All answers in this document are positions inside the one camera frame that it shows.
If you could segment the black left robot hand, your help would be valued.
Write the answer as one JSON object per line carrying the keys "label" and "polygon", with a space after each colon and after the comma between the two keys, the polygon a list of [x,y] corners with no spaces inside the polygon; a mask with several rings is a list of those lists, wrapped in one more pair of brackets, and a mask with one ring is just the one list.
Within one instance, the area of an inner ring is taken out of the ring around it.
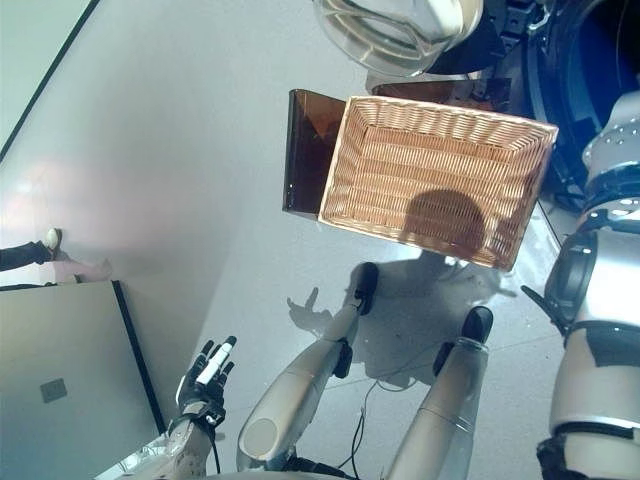
{"label": "black left robot hand", "polygon": [[235,364],[229,360],[237,338],[227,337],[216,344],[208,340],[182,377],[176,392],[179,413],[204,418],[213,425],[226,416],[224,389]]}

